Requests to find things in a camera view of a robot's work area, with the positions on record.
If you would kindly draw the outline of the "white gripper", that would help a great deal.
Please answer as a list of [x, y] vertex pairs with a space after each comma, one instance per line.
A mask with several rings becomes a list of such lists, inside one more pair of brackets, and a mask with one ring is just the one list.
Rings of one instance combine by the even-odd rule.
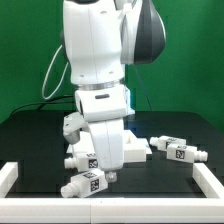
[[77, 90], [75, 100], [89, 128], [99, 167], [107, 182], [116, 182], [124, 163], [124, 123], [127, 115], [124, 86], [101, 90]]

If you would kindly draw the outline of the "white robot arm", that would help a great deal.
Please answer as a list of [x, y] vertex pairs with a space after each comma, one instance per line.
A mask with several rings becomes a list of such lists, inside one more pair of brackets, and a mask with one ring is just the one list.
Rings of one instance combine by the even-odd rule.
[[99, 168], [114, 182], [124, 164], [124, 66], [149, 64], [160, 55], [163, 21], [152, 0], [64, 0], [63, 34], [77, 87], [77, 111], [64, 119], [64, 136], [75, 144], [87, 129]]

